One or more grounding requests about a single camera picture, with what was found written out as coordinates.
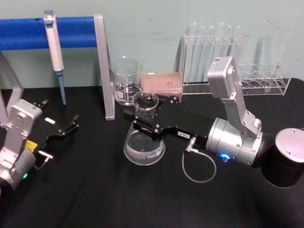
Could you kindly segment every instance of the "gray cable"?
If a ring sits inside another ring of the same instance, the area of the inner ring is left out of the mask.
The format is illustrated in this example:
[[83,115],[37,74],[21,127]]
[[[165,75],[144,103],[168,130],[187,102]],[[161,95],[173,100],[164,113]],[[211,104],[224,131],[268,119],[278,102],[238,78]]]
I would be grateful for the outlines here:
[[215,164],[213,158],[211,158],[209,155],[207,155],[207,154],[205,154],[205,153],[201,153],[201,152],[199,152],[199,151],[197,151],[197,152],[195,152],[195,153],[207,157],[207,158],[212,162],[213,167],[214,167],[214,173],[213,173],[213,175],[212,175],[209,179],[207,179],[207,180],[201,180],[201,181],[200,181],[200,180],[195,180],[195,179],[193,179],[192,177],[190,177],[190,176],[188,175],[188,173],[186,172],[186,170],[185,170],[185,165],[184,165],[185,152],[182,154],[182,158],[181,158],[182,170],[184,171],[184,174],[186,175],[186,177],[188,177],[189,180],[191,180],[191,181],[193,181],[193,182],[195,182],[195,183],[199,183],[199,184],[208,183],[209,181],[211,181],[211,180],[215,177],[215,175],[216,175],[216,173],[217,173],[217,165]]

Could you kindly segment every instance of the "black table surface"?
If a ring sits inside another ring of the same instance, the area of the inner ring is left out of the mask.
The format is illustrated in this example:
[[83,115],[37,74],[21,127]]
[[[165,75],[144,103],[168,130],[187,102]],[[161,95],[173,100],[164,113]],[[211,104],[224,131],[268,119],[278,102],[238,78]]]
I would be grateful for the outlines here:
[[[101,87],[66,88],[62,107],[58,88],[26,89],[29,102],[50,100],[44,115],[65,124],[75,114],[80,128],[45,151],[54,155],[41,171],[31,170],[10,201],[0,206],[4,228],[56,227],[304,227],[304,177],[288,189],[272,186],[260,169],[215,158],[218,172],[207,184],[183,174],[187,142],[168,136],[164,157],[141,167],[124,156],[130,122],[116,104],[116,120],[106,121]],[[285,96],[246,96],[247,109],[262,120],[263,131],[304,127],[304,82],[292,79]],[[226,119],[211,95],[184,96],[189,111]],[[0,132],[1,139],[5,132]],[[207,178],[212,166],[187,155],[186,168]]]

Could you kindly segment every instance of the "yellow warning label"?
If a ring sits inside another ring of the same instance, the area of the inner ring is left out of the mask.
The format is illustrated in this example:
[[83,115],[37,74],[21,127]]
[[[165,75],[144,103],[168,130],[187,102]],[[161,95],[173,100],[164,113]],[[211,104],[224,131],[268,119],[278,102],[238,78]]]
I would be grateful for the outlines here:
[[26,147],[27,149],[29,149],[31,152],[34,151],[34,149],[35,149],[37,146],[38,146],[37,143],[32,142],[32,141],[30,141],[30,140],[27,140],[27,142],[26,142],[26,144],[25,144],[25,147]]

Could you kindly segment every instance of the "pipette tip box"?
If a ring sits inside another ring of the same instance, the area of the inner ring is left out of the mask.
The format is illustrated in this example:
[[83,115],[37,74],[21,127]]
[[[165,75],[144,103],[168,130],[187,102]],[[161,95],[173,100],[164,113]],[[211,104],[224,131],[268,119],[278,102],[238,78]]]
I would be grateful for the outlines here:
[[179,73],[143,73],[141,88],[144,92],[176,96],[181,102],[183,83]]

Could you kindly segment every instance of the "beaker rim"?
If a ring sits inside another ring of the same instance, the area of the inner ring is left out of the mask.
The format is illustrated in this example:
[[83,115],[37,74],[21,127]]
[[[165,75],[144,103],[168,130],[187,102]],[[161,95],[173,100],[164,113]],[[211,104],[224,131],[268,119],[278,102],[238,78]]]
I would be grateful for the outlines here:
[[[137,71],[134,72],[133,74],[122,74],[122,73],[118,73],[114,68],[114,64],[117,64],[119,61],[122,61],[122,60],[133,60],[133,61],[136,61],[137,62]],[[131,57],[123,57],[123,58],[120,58],[112,63],[109,64],[109,68],[110,70],[115,73],[116,75],[118,76],[132,76],[132,75],[135,75],[135,74],[138,74],[139,72],[142,72],[143,71],[143,64],[141,62],[139,62],[137,59],[135,58],[131,58]]]
[[[153,105],[153,106],[151,106],[151,107],[147,107],[147,108],[142,108],[142,107],[139,107],[138,106],[138,104],[137,103],[135,103],[135,97],[138,95],[138,94],[141,94],[141,93],[143,93],[143,94],[150,94],[151,96],[154,96],[154,97],[156,97],[157,98],[157,102],[156,102],[156,104],[155,105]],[[137,92],[136,94],[134,94],[134,96],[133,96],[133,105],[134,105],[134,107],[135,108],[138,108],[138,109],[140,109],[140,110],[145,110],[145,111],[150,111],[150,110],[153,110],[154,108],[156,108],[157,106],[158,106],[158,104],[159,104],[159,102],[160,102],[160,100],[159,100],[159,98],[158,98],[158,96],[156,95],[156,94],[153,94],[153,93],[149,93],[149,92],[143,92],[143,91],[140,91],[140,92]]]

